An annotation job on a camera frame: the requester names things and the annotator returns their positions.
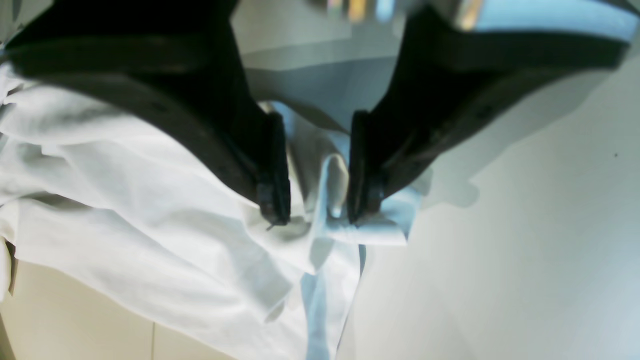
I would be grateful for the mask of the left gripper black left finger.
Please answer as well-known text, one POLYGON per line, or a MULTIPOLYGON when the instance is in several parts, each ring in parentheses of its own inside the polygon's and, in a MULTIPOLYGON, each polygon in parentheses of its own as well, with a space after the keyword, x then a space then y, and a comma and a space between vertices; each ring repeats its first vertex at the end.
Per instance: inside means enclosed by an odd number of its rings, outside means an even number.
POLYGON ((55 0, 4 49, 30 80, 133 114, 185 146, 274 226, 290 221, 282 116, 250 94, 235 0, 55 0))

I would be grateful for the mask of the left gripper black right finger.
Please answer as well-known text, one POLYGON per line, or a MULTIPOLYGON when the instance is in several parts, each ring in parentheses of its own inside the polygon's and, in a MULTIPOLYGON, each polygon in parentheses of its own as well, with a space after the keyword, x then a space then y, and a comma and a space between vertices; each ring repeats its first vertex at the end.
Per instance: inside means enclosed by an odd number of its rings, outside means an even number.
POLYGON ((406 15, 381 100, 353 116, 350 223, 414 182, 439 155, 538 89, 615 69, 633 41, 626 0, 428 0, 406 15))

